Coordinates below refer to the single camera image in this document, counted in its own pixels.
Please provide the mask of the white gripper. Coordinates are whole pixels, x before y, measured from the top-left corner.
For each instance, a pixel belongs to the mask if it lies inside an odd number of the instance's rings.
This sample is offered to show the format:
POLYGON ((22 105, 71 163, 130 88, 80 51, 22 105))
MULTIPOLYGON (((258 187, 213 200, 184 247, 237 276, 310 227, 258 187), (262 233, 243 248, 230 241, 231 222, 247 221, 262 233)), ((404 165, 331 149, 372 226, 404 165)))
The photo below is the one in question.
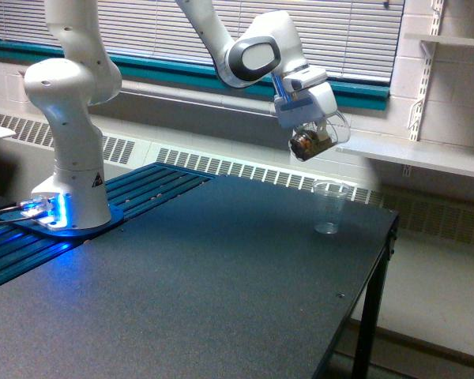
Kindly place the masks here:
POLYGON ((325 69, 301 67, 284 77, 273 75, 274 107, 283 129, 315 122, 319 139, 330 139, 325 118, 337 112, 337 101, 325 69))

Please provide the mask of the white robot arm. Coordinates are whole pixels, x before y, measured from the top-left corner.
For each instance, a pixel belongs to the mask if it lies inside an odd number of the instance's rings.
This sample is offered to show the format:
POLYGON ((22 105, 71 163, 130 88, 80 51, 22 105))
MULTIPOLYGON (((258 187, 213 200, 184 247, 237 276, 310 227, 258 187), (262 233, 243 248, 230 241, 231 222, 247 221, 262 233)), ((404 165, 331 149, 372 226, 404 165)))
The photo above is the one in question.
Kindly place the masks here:
MULTIPOLYGON (((327 72, 305 58, 287 12, 263 13, 233 39, 210 1, 181 1, 179 7, 225 84, 246 88, 271 76, 280 125, 296 129, 314 123, 317 136, 333 145, 325 125, 338 114, 335 95, 327 72)), ((104 184, 103 135, 88 109, 115 98, 122 76, 103 46, 96 2, 48 1, 45 16, 64 55, 29 66, 24 90, 50 126, 54 172, 32 191, 33 204, 22 213, 55 232, 102 227, 112 218, 104 184)))

